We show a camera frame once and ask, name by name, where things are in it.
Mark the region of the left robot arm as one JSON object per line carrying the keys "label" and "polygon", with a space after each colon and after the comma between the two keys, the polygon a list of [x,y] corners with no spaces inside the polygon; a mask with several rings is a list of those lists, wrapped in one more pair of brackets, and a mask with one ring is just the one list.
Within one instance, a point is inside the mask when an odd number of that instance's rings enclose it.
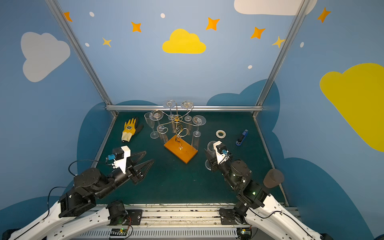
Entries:
{"label": "left robot arm", "polygon": [[146,152],[122,159],[122,163],[105,176],[99,169],[90,168],[74,177],[74,187],[48,207],[46,213],[28,226],[19,230],[7,230],[4,240],[42,240],[59,224],[64,224],[96,206],[96,199],[102,199],[128,181],[134,184],[142,181],[154,163],[149,160],[140,163]]}

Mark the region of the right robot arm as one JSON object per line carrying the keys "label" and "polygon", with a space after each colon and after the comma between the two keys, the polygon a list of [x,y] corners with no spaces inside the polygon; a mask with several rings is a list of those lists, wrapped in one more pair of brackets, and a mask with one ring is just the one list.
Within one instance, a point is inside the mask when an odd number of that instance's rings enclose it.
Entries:
{"label": "right robot arm", "polygon": [[219,209],[222,225],[251,225],[274,240],[331,240],[320,234],[286,210],[270,191],[251,179],[252,171],[241,160],[218,161],[208,156],[212,172],[220,171],[236,193],[238,203],[232,209]]}

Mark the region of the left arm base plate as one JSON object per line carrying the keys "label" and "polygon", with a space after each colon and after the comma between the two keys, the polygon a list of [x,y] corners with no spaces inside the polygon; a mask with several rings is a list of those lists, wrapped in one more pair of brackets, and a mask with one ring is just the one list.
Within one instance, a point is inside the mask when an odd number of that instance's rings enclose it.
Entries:
{"label": "left arm base plate", "polygon": [[112,213],[108,219],[112,226],[139,226],[141,224],[143,211],[142,210],[125,210]]}

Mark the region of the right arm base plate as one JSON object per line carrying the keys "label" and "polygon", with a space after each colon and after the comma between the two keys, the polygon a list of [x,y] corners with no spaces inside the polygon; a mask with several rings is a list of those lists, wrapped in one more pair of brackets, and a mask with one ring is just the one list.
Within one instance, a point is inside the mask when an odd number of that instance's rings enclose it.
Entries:
{"label": "right arm base plate", "polygon": [[245,225],[245,212],[238,208],[234,209],[219,209],[219,215],[222,225]]}

